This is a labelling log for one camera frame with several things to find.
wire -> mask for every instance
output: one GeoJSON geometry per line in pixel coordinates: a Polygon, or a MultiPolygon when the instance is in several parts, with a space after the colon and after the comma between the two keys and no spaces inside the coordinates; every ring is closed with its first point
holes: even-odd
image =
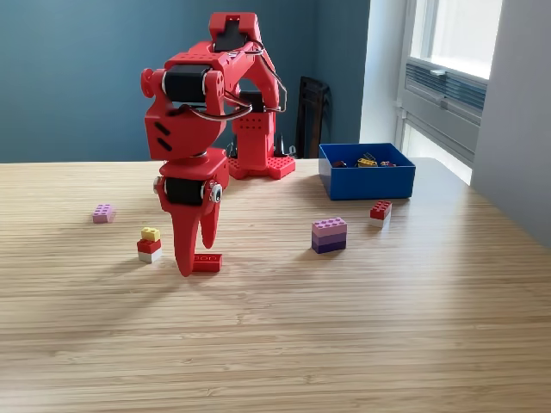
{"type": "Polygon", "coordinates": [[[233,112],[232,114],[206,114],[205,112],[202,112],[200,110],[197,110],[193,108],[192,106],[184,103],[180,106],[180,108],[175,109],[174,111],[170,112],[170,116],[176,116],[178,114],[183,114],[186,110],[191,112],[192,114],[195,114],[196,116],[199,116],[200,118],[204,120],[212,120],[212,121],[218,121],[223,122],[226,120],[235,120],[242,116],[245,116],[246,114],[249,114],[252,112],[252,104],[249,102],[246,102],[242,99],[239,99],[236,97],[233,93],[226,92],[230,96],[224,95],[224,99],[226,99],[229,102],[238,104],[241,109],[233,112]]]}
{"type": "Polygon", "coordinates": [[[275,80],[279,83],[283,91],[285,92],[283,97],[283,107],[278,106],[276,108],[266,108],[267,112],[278,112],[282,114],[287,110],[287,88],[283,84],[282,79],[277,75],[276,71],[274,71],[271,67],[269,67],[268,62],[266,61],[266,58],[264,56],[260,56],[260,59],[262,59],[264,66],[266,66],[266,69],[269,70],[269,72],[272,74],[272,76],[275,78],[275,80]]]}
{"type": "MultiPolygon", "coordinates": [[[[271,73],[271,75],[275,78],[275,80],[277,81],[277,83],[279,84],[279,86],[283,89],[283,92],[284,93],[284,97],[283,97],[283,106],[277,106],[275,108],[266,108],[266,112],[277,112],[277,113],[280,113],[282,114],[283,112],[285,112],[287,110],[287,95],[288,95],[288,92],[287,92],[287,88],[285,87],[285,85],[283,84],[283,81],[282,79],[279,77],[279,75],[276,73],[276,71],[274,71],[268,61],[266,60],[266,58],[263,56],[264,55],[264,50],[266,50],[266,47],[264,47],[264,44],[261,42],[261,41],[258,41],[258,40],[249,40],[251,43],[257,45],[260,47],[260,49],[257,49],[257,50],[250,50],[250,51],[245,51],[245,54],[248,54],[248,55],[253,55],[253,56],[260,56],[260,59],[262,60],[262,62],[264,63],[264,66],[266,66],[266,69],[268,69],[268,71],[271,73]]],[[[227,54],[230,56],[230,57],[235,57],[237,56],[239,53],[239,51],[231,51],[231,52],[228,52],[227,54]]],[[[229,93],[230,95],[232,95],[235,99],[238,99],[234,94],[230,93],[230,92],[226,92],[226,93],[229,93]]]]}

screw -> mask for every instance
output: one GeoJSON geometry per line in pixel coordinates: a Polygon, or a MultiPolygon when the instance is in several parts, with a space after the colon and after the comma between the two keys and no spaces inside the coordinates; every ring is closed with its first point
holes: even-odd
{"type": "Polygon", "coordinates": [[[219,183],[211,182],[210,200],[216,204],[222,199],[222,186],[219,183]]]}

yellow lego brick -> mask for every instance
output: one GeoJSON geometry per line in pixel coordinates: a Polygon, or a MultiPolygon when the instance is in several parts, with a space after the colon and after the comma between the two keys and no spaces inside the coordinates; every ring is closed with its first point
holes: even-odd
{"type": "Polygon", "coordinates": [[[358,159],[358,167],[360,168],[368,168],[371,166],[377,166],[377,162],[371,161],[369,159],[358,159]]]}
{"type": "Polygon", "coordinates": [[[161,231],[157,228],[149,228],[148,226],[141,229],[141,238],[147,241],[156,242],[161,239],[161,231]]]}

blue box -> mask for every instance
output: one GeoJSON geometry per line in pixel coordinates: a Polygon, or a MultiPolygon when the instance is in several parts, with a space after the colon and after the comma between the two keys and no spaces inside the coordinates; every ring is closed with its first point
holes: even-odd
{"type": "Polygon", "coordinates": [[[322,144],[319,146],[319,177],[331,200],[380,200],[409,198],[413,192],[415,165],[392,144],[322,144]],[[369,152],[377,163],[398,166],[354,168],[369,152]],[[333,168],[344,161],[349,168],[333,168]]]}

white lego brick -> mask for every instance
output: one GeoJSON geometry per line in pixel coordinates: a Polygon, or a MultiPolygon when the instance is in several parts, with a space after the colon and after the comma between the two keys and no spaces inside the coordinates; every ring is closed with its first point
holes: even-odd
{"type": "Polygon", "coordinates": [[[159,248],[153,254],[147,254],[146,252],[138,251],[138,258],[140,261],[147,262],[149,264],[154,263],[163,254],[163,249],[159,248]]]}
{"type": "Polygon", "coordinates": [[[392,214],[392,211],[388,213],[387,217],[384,219],[375,219],[375,218],[368,217],[368,224],[382,228],[390,222],[391,214],[392,214]]]}

